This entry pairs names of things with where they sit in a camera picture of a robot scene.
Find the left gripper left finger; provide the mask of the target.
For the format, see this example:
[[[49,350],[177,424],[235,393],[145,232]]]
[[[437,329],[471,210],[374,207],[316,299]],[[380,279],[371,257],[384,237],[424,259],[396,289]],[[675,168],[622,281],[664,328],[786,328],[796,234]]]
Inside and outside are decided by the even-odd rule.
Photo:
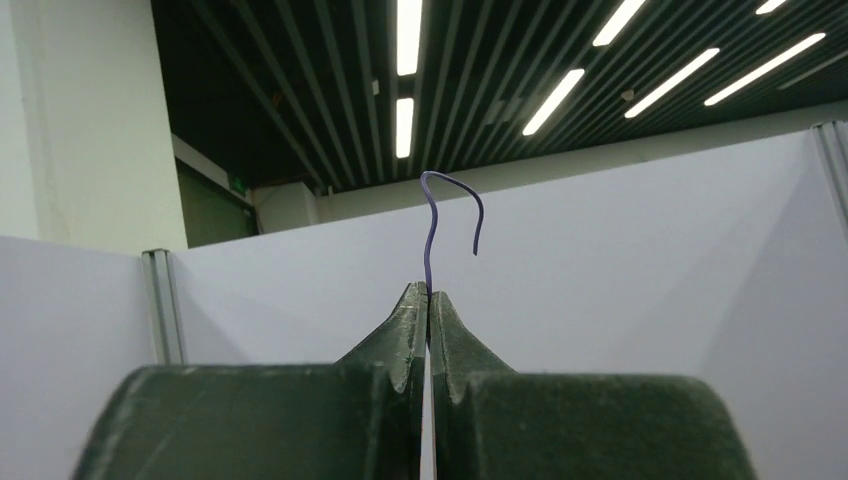
[[[77,479],[416,479],[427,294],[409,284],[340,360],[133,371],[94,424]]]

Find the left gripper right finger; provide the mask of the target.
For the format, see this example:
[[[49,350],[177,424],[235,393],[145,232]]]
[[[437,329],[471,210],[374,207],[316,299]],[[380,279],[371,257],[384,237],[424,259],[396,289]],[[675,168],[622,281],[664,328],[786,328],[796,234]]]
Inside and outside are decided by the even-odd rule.
[[[752,479],[722,399],[689,376],[520,373],[429,303],[440,479]]]

